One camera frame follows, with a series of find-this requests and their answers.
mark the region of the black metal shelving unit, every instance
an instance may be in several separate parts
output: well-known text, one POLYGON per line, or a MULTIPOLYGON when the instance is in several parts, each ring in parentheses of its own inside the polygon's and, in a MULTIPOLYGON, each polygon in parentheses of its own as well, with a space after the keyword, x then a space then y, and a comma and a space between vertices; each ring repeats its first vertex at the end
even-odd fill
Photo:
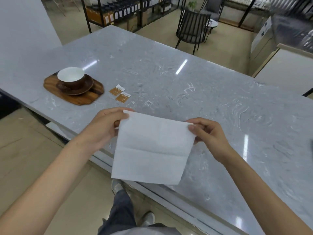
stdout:
MULTIPOLYGON (((142 23, 142 14, 143 14, 143 12, 147 11, 148 9, 151 9, 151 8, 152 8, 152 13, 154 13, 154 8, 155 8, 156 6, 158 6, 158 5, 160 5, 160 6, 163 5, 163 12, 160 13, 160 14, 156 14, 155 18, 152 18, 152 21, 149 22, 148 24, 150 24, 150 23, 152 23, 152 22, 154 22, 154 21, 160 19, 160 18, 163 17, 164 15, 167 15, 167 14, 169 14, 169 13, 171 13, 171 12, 173 12, 173 11, 175 11, 175 10, 178 9, 178 5, 173 5, 173 4, 172 4, 172 8, 171 8, 169 11, 165 11, 165 4, 166 4, 167 1, 170 1, 170 0, 163 0, 163 1, 161 1, 161 2, 158 2, 158 3, 154 4, 154 5, 151 5, 151 6, 148 6, 148 7, 144 7, 144 8, 140 8, 140 10, 135 11, 132 15, 128 15, 128 16, 125 17, 125 18, 119 18, 119 19, 117 19, 117 21, 114 21, 114 23, 119 23, 119 22, 122 21, 122 20, 127 20, 128 18, 130 18, 130 17, 132 17, 132 16, 134 16, 134 15, 137 15, 138 18, 139 18, 139 22, 138 22, 138 28, 137 28, 136 31, 138 31, 139 29, 141 29, 142 27, 144 27, 144 26, 143 26, 143 23, 142 23)), ((97 26, 100 26, 100 27, 102 27, 102 28, 106 27, 106 25, 104 24, 104 18, 103 18, 103 14, 104 14, 104 13, 103 13, 103 11, 102 11, 102 9, 101 9, 101 1, 100 1, 100 0, 97 0, 97 2, 98 2, 98 8, 99 8, 99 14, 100 14, 100 18, 101 18, 101 23, 98 23, 98 22, 96 22, 96 21, 94 21, 94 20, 88 19, 88 15, 87 15, 87 10, 86 10, 85 2, 84 2, 84 0, 81 0, 81 2, 82 2, 83 9, 84 9, 84 14, 85 14, 86 22, 87 22, 87 25, 88 25, 89 33, 92 33, 91 28, 90 28, 90 23, 95 24, 95 25, 97 25, 97 26)), ((140 0, 140 7, 142 7, 142 6, 143 6, 143 0, 140 0)))

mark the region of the chair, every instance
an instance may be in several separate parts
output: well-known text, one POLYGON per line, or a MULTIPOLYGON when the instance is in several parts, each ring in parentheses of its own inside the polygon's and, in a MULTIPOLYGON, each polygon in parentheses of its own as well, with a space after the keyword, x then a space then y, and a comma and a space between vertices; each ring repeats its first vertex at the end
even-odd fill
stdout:
POLYGON ((183 8, 176 31, 176 36, 179 40, 175 48, 178 47, 181 41, 192 43, 195 45, 193 51, 194 55, 197 44, 199 49, 200 43, 203 43, 205 40, 205 36, 208 31, 208 28, 205 27, 205 24, 209 20, 210 15, 200 14, 183 8))
POLYGON ((204 0, 199 13, 210 14, 211 19, 218 21, 224 8, 225 0, 204 0))

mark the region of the hand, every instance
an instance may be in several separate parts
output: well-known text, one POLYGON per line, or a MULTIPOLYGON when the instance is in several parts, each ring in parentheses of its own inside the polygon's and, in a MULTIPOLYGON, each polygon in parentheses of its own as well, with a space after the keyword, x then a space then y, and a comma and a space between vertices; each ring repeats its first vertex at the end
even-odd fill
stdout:
POLYGON ((76 146, 82 147, 86 153, 93 154, 102 148, 111 138, 117 136, 120 120, 127 119, 128 114, 123 110, 134 111, 130 108, 115 107, 99 111, 92 121, 73 140, 76 146))
POLYGON ((218 162, 224 164, 229 157, 237 154, 229 145, 218 122, 200 117, 189 119, 186 122, 195 124, 188 126, 188 129, 196 135, 195 144, 203 141, 218 162))

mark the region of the brown saucer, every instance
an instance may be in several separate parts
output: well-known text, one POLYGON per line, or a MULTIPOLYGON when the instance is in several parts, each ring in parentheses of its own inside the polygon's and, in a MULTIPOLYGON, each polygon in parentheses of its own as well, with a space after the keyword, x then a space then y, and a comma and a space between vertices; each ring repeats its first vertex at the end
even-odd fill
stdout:
POLYGON ((77 90, 72 90, 72 89, 64 86, 61 81, 59 81, 56 86, 62 93, 66 94, 66 95, 81 95, 81 94, 89 91, 94 84, 94 80, 91 76, 85 74, 85 78, 86 78, 86 80, 85 80, 84 86, 80 89, 77 89, 77 90))

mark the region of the sneaker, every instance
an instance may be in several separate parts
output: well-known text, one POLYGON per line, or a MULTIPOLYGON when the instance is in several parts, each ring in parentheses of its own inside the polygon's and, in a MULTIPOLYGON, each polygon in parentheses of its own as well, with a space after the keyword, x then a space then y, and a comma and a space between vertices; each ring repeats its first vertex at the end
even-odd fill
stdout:
POLYGON ((122 181, 119 180, 119 179, 112 179, 112 183, 111 183, 111 186, 112 186, 112 191, 113 193, 116 195, 117 192, 119 192, 120 190, 124 189, 123 186, 122 186, 122 181))
POLYGON ((155 224, 155 216, 154 216, 154 213, 149 211, 147 213, 145 213, 145 215, 143 216, 142 220, 143 220, 143 223, 142 223, 142 227, 147 227, 149 225, 152 225, 152 224, 155 224))

